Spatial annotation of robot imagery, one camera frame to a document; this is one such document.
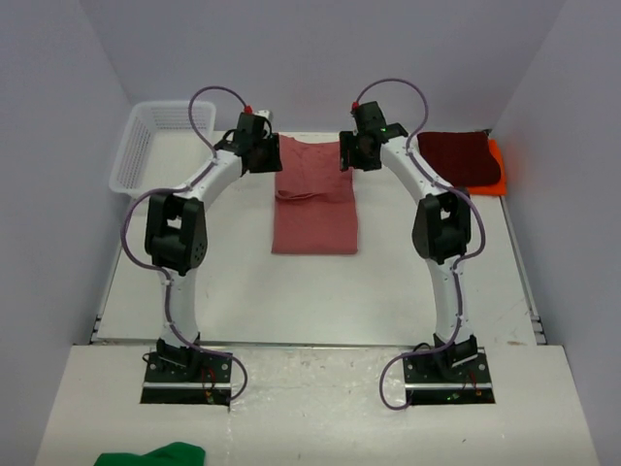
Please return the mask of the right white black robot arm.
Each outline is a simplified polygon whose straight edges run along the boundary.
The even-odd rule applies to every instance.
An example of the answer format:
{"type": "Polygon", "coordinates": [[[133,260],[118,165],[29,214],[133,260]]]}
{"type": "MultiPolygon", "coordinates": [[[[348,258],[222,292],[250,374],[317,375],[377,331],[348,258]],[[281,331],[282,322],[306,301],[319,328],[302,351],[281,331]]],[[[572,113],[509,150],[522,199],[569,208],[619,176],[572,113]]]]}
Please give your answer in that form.
{"type": "Polygon", "coordinates": [[[370,172],[386,167],[414,201],[411,240],[427,264],[436,304],[434,346],[425,357],[433,359],[441,380],[453,382],[477,354],[460,283],[472,238],[470,195],[431,169],[410,146],[412,138],[403,125],[385,121],[378,102],[355,102],[351,114],[355,129],[339,133],[340,170],[370,172]]]}

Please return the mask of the pink t shirt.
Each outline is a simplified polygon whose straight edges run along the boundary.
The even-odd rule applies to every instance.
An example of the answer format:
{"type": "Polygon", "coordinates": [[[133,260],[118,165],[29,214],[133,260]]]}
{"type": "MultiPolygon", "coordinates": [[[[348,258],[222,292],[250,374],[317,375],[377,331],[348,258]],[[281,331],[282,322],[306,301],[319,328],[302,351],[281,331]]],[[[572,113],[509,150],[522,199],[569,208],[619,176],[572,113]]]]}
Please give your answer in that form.
{"type": "Polygon", "coordinates": [[[353,172],[342,171],[340,145],[280,138],[272,253],[354,255],[358,215],[353,172]]]}

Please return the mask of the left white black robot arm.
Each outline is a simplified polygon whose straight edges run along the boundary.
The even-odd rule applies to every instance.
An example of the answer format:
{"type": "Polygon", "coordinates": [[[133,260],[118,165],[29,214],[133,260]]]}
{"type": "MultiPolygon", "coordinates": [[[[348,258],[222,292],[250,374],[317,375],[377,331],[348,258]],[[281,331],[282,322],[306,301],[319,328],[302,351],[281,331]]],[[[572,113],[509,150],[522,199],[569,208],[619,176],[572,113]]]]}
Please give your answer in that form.
{"type": "Polygon", "coordinates": [[[214,145],[215,157],[204,168],[185,184],[149,198],[145,250],[164,286],[164,329],[156,354],[182,382],[195,379],[202,368],[195,286],[208,252],[206,210],[244,174],[282,170],[272,120],[267,110],[242,112],[237,126],[214,145]]]}

